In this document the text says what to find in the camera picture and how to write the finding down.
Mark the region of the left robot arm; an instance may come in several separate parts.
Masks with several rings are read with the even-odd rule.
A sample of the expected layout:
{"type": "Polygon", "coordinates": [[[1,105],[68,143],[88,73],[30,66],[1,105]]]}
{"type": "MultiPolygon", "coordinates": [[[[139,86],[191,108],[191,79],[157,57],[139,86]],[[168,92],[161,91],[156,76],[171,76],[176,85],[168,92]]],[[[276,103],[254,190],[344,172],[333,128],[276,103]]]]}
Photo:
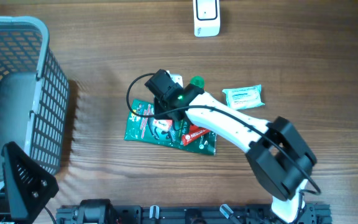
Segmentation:
{"type": "Polygon", "coordinates": [[[57,180],[13,141],[2,147],[1,155],[10,217],[17,223],[33,223],[56,196],[57,180]]]}

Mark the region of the red Nescafe stick sachet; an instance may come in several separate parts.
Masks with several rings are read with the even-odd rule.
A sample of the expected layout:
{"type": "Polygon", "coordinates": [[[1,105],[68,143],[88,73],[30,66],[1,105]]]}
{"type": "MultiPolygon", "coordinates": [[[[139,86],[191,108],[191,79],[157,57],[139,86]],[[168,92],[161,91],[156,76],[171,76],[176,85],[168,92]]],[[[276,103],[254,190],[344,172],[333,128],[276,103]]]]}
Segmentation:
{"type": "Polygon", "coordinates": [[[191,142],[197,140],[198,138],[204,136],[209,133],[210,130],[195,126],[193,124],[190,125],[189,130],[186,134],[181,137],[181,142],[184,146],[189,145],[191,142]]]}

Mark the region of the red sriracha sauce bottle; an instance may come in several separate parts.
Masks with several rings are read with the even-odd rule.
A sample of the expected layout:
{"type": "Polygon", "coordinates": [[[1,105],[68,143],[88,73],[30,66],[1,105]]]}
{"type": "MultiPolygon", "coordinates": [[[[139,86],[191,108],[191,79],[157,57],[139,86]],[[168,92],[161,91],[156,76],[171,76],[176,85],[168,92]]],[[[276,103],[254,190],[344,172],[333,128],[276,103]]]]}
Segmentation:
{"type": "Polygon", "coordinates": [[[200,87],[200,88],[204,88],[204,85],[205,85],[204,78],[201,77],[201,76],[194,76],[194,77],[190,80],[190,83],[191,83],[192,85],[195,85],[195,86],[200,87]]]}

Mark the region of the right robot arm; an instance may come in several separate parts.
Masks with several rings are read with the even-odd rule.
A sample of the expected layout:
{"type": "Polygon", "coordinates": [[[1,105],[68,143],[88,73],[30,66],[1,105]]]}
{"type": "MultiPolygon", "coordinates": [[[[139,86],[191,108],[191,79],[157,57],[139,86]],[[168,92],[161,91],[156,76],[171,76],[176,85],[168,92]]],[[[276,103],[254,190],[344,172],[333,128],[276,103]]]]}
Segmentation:
{"type": "Polygon", "coordinates": [[[311,178],[317,158],[289,120],[257,119],[220,103],[204,88],[182,86],[166,70],[147,75],[145,87],[154,96],[154,118],[187,119],[241,149],[259,184],[273,197],[272,212],[295,223],[306,206],[307,184],[321,193],[311,178]]]}

